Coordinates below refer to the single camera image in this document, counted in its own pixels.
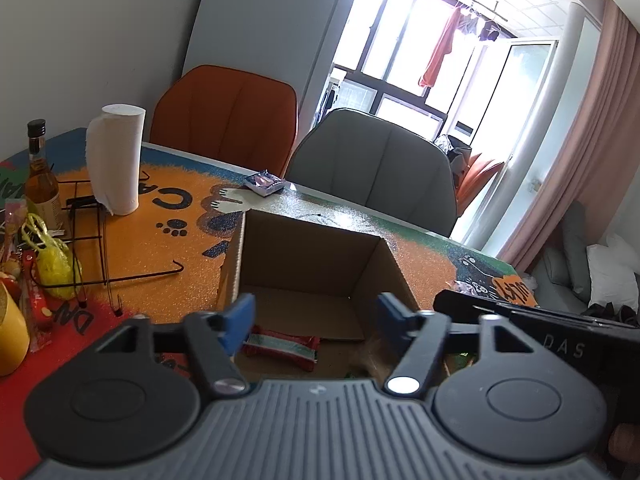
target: yellow cup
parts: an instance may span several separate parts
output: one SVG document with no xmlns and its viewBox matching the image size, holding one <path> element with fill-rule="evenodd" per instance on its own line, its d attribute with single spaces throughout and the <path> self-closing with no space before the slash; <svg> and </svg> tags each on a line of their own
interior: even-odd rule
<svg viewBox="0 0 640 480">
<path fill-rule="evenodd" d="M 29 332 L 24 317 L 9 296 L 0 288 L 0 376 L 13 372 L 27 355 Z"/>
</svg>

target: yellow plastic bag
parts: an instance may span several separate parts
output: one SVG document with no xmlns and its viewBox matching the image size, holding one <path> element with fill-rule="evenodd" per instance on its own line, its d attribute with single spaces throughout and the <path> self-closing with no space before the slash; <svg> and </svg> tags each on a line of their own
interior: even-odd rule
<svg viewBox="0 0 640 480">
<path fill-rule="evenodd" d="M 38 247 L 32 237 L 35 235 L 44 244 L 44 248 Z M 46 291 L 60 300 L 70 300 L 80 290 L 81 266 L 80 262 L 74 258 L 69 247 L 62 240 L 58 240 L 47 231 L 44 220 L 34 213 L 28 213 L 27 219 L 22 225 L 22 238 L 37 253 L 36 262 L 38 273 L 43 285 L 63 285 L 74 282 L 74 271 L 76 274 L 76 290 L 73 286 L 60 286 L 48 288 Z"/>
</svg>

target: table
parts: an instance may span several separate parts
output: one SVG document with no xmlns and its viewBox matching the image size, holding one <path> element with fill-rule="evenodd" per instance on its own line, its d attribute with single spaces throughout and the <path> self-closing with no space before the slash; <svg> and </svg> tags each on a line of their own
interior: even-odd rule
<svg viewBox="0 0 640 480">
<path fill-rule="evenodd" d="M 47 140 L 47 160 L 60 181 L 87 178 L 84 129 Z M 535 306 L 533 295 L 511 266 L 372 210 L 300 186 L 268 198 L 240 189 L 243 168 L 169 148 L 144 144 L 140 207 L 106 222 L 110 278 L 177 268 L 178 274 L 113 283 L 123 317 L 110 309 L 103 285 L 89 286 L 90 301 L 81 311 L 74 301 L 59 302 L 52 343 L 7 378 L 0 379 L 0 477 L 14 480 L 37 462 L 22 423 L 22 403 L 43 377 L 96 338 L 133 314 L 155 322 L 177 322 L 188 312 L 212 308 L 226 245 L 241 212 L 258 208 L 305 221 L 368 232 L 383 237 L 422 308 L 455 280 L 471 284 L 480 296 Z M 26 151 L 0 163 L 0 203 L 22 195 L 28 172 Z M 60 184 L 63 202 L 77 192 L 91 194 L 89 184 Z M 95 235 L 95 211 L 79 211 L 76 236 Z M 96 240 L 79 240 L 76 251 L 84 279 L 100 278 Z"/>
</svg>

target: open cardboard box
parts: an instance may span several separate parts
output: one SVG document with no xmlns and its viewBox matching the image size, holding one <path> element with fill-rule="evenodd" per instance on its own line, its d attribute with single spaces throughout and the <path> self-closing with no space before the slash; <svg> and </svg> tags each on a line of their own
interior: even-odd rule
<svg viewBox="0 0 640 480">
<path fill-rule="evenodd" d="M 380 292 L 392 292 L 418 310 L 384 239 L 256 210 L 244 213 L 229 244 L 217 308 L 223 310 L 242 292 L 256 297 L 256 324 L 321 338 L 312 372 L 287 360 L 239 352 L 236 365 L 250 381 L 342 379 L 354 371 L 354 352 L 375 331 Z"/>
</svg>

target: pink curtain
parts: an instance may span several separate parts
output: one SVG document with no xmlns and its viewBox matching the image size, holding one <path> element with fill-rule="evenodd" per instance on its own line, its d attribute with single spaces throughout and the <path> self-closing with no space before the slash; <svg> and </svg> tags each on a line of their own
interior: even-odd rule
<svg viewBox="0 0 640 480">
<path fill-rule="evenodd" d="M 525 270 L 573 200 L 594 243 L 640 164 L 640 36 L 608 0 L 591 78 L 558 158 L 498 257 Z"/>
</svg>

